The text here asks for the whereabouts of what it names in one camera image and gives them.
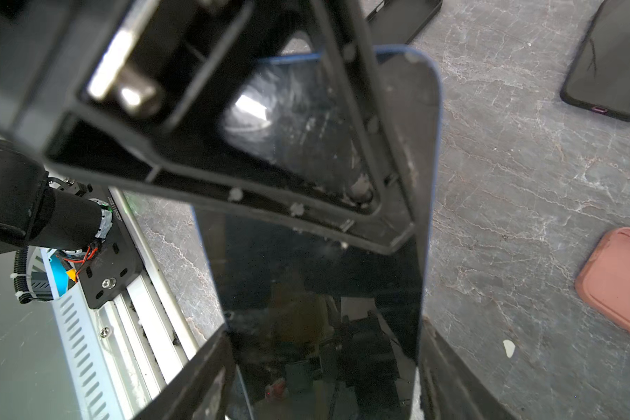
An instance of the black plastic frame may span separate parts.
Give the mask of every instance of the black plastic frame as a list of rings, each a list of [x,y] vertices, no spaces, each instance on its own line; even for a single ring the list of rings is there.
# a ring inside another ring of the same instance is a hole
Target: black plastic frame
[[[220,327],[168,386],[134,418],[135,420],[222,420],[226,414],[226,405],[235,374],[236,364],[233,360],[231,341],[225,328]],[[208,392],[213,388],[218,377],[222,382],[219,397],[218,399],[210,398]],[[216,406],[217,411],[214,414],[202,415],[205,408],[211,406]]]
[[[282,15],[289,21],[288,30],[277,30],[284,24],[277,18]],[[294,175],[262,166],[244,156],[230,159],[226,156],[226,160],[220,161],[223,156],[211,155],[203,164],[185,161],[193,156],[192,148],[197,144],[200,148],[200,139],[189,136],[194,130],[192,127],[216,122],[253,69],[248,56],[259,52],[276,54],[298,29],[306,30],[314,47],[325,51],[323,59],[357,134],[355,147],[373,188],[373,199],[367,206],[347,204],[340,197],[331,197],[303,185]],[[412,234],[413,223],[400,180],[401,170],[396,167],[389,146],[396,141],[396,136],[384,109],[368,26],[357,2],[246,1],[222,39],[226,41],[218,42],[210,59],[193,77],[182,100],[159,124],[135,122],[116,106],[94,103],[84,91],[88,79],[83,79],[78,94],[71,98],[70,113],[63,119],[54,142],[46,148],[46,157],[61,172],[78,179],[88,180],[91,175],[94,181],[186,200],[203,207],[223,208],[379,253],[398,249]],[[87,77],[94,68],[88,70]],[[84,145],[76,135],[80,124],[98,133],[93,139],[84,139],[91,146],[88,153],[84,153]],[[103,147],[112,147],[107,154],[114,157],[99,162],[103,160],[99,157],[103,156],[99,153]],[[234,168],[234,173],[228,172],[229,167]],[[227,201],[231,188],[243,189],[243,202]],[[406,217],[396,236],[383,243],[369,236],[368,228],[364,228],[362,234],[355,230],[366,222],[384,223],[388,188],[398,191],[399,194],[393,194],[395,200],[402,197]],[[305,206],[302,216],[294,217],[290,210],[293,203]]]

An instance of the black phone screen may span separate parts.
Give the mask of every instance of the black phone screen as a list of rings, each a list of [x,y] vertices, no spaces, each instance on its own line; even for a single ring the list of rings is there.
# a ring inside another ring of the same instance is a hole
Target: black phone screen
[[[418,97],[411,115],[437,126],[427,60],[408,46],[376,58],[384,88]],[[261,60],[218,129],[236,151],[351,199],[365,167],[326,65]],[[431,136],[415,134],[436,153]],[[387,256],[230,212],[197,208],[196,219],[255,418],[410,417],[424,291],[416,235]]]
[[[562,96],[569,103],[591,105],[596,112],[630,118],[630,0],[601,5]]]

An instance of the marble surface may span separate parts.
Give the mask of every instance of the marble surface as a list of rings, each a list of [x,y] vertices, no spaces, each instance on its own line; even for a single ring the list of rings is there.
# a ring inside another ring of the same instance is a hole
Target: marble surface
[[[191,206],[126,192],[170,289],[202,345],[224,322]]]
[[[630,419],[630,334],[574,290],[630,226],[630,123],[558,96],[599,4],[444,0],[413,43],[445,89],[425,315],[520,419]],[[222,319],[189,206],[127,196],[203,342]]]

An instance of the phone case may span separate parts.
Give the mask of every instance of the phone case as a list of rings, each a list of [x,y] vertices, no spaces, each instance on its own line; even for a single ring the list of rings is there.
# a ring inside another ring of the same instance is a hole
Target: phone case
[[[584,302],[630,331],[630,228],[600,240],[574,285]]]

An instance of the small white fragment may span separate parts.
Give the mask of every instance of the small white fragment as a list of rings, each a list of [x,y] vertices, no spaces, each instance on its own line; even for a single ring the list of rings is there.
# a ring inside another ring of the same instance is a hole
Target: small white fragment
[[[422,61],[422,57],[420,55],[414,54],[413,52],[405,52],[404,58],[411,64],[420,63]]]
[[[228,196],[228,200],[230,202],[239,202],[243,199],[243,190],[238,188],[238,187],[234,187],[231,189],[231,191],[229,191],[229,196]]]
[[[293,203],[289,207],[289,211],[292,213],[292,217],[294,216],[302,216],[305,209],[301,203]]]
[[[504,340],[504,350],[506,351],[506,357],[511,359],[513,352],[516,351],[516,345],[511,340]]]

